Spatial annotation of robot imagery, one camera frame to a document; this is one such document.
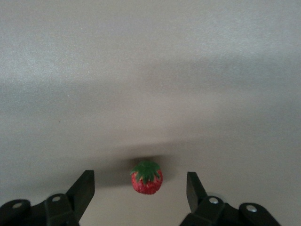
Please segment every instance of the gray surface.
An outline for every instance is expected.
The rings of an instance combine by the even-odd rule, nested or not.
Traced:
[[[179,225],[188,170],[301,224],[301,4],[2,1],[0,203],[95,169],[81,224]],[[130,185],[157,155],[153,196]]]

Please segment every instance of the metal screw head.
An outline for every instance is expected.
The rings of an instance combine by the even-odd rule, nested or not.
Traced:
[[[52,199],[52,201],[53,201],[53,202],[57,202],[57,201],[59,201],[60,199],[61,199],[60,196],[56,196],[56,197],[54,197],[54,198]]]
[[[250,212],[253,212],[253,213],[257,212],[256,207],[254,207],[253,205],[247,205],[247,206],[246,206],[246,209],[247,209],[248,211],[250,211]]]
[[[211,197],[211,198],[209,199],[209,201],[210,201],[212,204],[218,204],[218,200],[217,200],[217,198],[215,198],[215,197]]]
[[[18,202],[18,203],[16,203],[16,204],[14,204],[13,205],[13,209],[17,209],[17,208],[19,208],[19,207],[21,207],[22,206],[22,203],[21,202]]]

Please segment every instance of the green strawberry leaves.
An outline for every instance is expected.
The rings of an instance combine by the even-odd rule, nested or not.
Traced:
[[[143,180],[143,184],[146,184],[148,181],[154,181],[155,175],[157,178],[160,178],[158,174],[158,170],[160,166],[153,161],[141,161],[138,165],[136,165],[130,175],[137,172],[136,182],[138,182],[141,178]]]

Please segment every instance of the toy strawberry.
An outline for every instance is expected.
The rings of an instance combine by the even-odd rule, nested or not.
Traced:
[[[155,194],[163,181],[160,166],[153,161],[141,161],[130,174],[134,190],[142,194]]]

